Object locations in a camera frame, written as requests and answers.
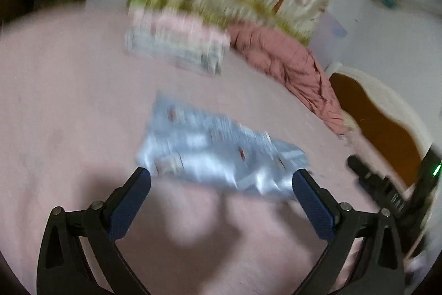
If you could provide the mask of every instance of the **silver plastic bag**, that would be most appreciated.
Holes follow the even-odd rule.
[[[152,176],[272,199],[294,199],[292,175],[308,168],[297,146],[158,95],[138,154]]]

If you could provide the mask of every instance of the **crumpled pink cloth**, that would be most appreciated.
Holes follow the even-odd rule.
[[[332,85],[308,48],[283,31],[255,23],[240,22],[227,30],[248,64],[284,84],[335,134],[346,132]]]

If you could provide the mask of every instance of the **bed headboard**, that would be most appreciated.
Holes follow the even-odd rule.
[[[414,184],[432,144],[420,117],[393,89],[362,71],[334,65],[327,73],[342,109],[403,181]]]

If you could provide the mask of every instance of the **mattress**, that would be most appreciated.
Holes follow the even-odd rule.
[[[213,78],[128,54],[129,23],[124,12],[56,9],[0,39],[0,251],[30,293],[50,210],[85,209],[128,179],[158,90],[294,143],[338,202],[377,211],[345,166],[349,142],[284,87],[234,53]],[[117,246],[152,294],[247,295],[293,292],[326,243],[296,202],[156,178]]]

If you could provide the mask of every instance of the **green light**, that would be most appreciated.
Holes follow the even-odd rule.
[[[435,172],[433,173],[433,176],[436,176],[436,174],[439,172],[440,168],[441,168],[441,164],[438,165]]]

